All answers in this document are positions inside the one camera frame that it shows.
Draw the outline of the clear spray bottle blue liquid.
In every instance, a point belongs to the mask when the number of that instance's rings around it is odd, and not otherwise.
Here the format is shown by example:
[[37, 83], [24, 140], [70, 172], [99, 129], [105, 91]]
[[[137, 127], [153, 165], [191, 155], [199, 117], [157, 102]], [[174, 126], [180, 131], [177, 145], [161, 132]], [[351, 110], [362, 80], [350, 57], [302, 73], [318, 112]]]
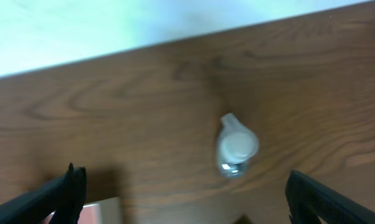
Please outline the clear spray bottle blue liquid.
[[221, 118], [216, 145], [216, 164], [221, 176], [242, 177], [259, 148], [258, 137], [234, 114], [227, 113]]

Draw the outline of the white cardboard box pink inside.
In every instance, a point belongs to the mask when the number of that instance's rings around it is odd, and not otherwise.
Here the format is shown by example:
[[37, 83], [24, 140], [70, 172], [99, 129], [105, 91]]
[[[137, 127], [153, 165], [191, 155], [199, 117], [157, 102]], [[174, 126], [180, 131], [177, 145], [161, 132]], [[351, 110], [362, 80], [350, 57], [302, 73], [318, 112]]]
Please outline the white cardboard box pink inside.
[[88, 203], [83, 206], [78, 224], [122, 224], [120, 199], [118, 197]]

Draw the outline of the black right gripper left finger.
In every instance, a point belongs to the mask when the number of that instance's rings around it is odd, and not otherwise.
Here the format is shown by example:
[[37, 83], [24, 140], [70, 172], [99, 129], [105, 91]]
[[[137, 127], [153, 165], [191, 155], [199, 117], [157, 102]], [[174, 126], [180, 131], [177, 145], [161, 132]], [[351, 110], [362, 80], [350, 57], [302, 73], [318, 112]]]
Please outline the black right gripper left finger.
[[69, 168], [64, 175], [37, 190], [0, 205], [0, 224], [50, 223], [75, 224], [87, 198], [87, 173], [84, 167]]

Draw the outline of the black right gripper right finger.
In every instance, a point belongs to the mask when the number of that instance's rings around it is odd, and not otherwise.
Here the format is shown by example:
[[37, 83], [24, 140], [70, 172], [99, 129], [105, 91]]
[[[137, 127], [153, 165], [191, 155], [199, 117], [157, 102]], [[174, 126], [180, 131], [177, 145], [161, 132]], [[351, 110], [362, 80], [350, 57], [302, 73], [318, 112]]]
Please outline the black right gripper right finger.
[[290, 172], [285, 196], [292, 224], [375, 223], [375, 212], [298, 170]]

